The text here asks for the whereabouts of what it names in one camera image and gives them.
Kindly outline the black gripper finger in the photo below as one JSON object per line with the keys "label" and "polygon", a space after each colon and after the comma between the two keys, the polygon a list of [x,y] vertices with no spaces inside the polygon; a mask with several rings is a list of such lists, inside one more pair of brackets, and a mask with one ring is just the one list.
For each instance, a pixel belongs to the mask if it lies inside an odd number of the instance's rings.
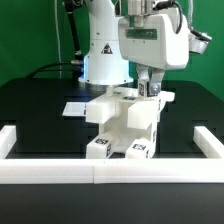
{"label": "black gripper finger", "polygon": [[139,80],[148,80],[149,79],[148,69],[149,69],[149,67],[146,65],[142,65],[142,64],[136,65],[136,72],[137,72]]}
{"label": "black gripper finger", "polygon": [[149,75],[149,95],[157,96],[161,91],[161,83],[164,77],[165,71],[159,68],[150,68]]}

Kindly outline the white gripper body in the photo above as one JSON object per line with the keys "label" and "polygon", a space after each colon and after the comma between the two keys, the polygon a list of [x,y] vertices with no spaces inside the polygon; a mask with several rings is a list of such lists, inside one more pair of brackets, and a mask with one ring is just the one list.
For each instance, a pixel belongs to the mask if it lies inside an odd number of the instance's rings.
{"label": "white gripper body", "polygon": [[143,28],[131,27],[122,18],[118,23],[120,53],[123,59],[146,66],[183,69],[189,59],[188,33],[186,18],[178,34],[167,14],[148,16]]}

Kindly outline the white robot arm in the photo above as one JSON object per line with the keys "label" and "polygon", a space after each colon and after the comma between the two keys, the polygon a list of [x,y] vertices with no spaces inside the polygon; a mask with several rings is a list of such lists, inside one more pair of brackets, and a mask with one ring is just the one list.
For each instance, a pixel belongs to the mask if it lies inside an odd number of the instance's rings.
{"label": "white robot arm", "polygon": [[176,0],[85,0],[90,19],[90,50],[79,82],[96,89],[131,83],[134,62],[138,91],[156,96],[167,70],[189,59],[189,30]]}

